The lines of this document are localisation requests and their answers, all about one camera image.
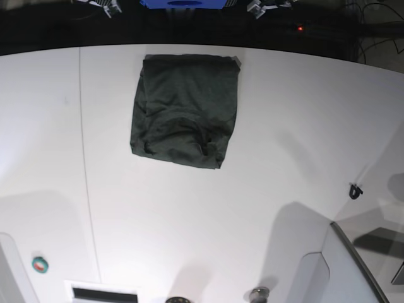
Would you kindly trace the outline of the dark green t-shirt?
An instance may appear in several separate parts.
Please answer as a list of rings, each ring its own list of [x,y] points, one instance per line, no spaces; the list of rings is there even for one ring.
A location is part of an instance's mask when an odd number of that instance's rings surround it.
[[[235,128],[240,71],[235,56],[147,55],[134,97],[132,153],[219,169]]]

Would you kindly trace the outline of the small black clip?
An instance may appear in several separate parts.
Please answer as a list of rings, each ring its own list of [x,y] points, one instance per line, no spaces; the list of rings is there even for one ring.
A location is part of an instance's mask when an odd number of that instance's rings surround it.
[[[363,195],[362,188],[357,183],[350,183],[350,188],[348,192],[348,196],[352,200],[358,199],[361,195]]]

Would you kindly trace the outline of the green red tape roll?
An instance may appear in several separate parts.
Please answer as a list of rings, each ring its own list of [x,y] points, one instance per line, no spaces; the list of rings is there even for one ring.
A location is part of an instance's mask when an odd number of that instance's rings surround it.
[[[43,257],[37,256],[32,259],[32,268],[38,273],[46,273],[49,264]]]

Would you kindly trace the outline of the round metal knob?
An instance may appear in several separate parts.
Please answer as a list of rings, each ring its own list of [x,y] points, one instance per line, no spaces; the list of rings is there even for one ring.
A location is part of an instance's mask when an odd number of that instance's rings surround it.
[[[270,290],[267,287],[256,287],[249,294],[249,303],[267,303]]]

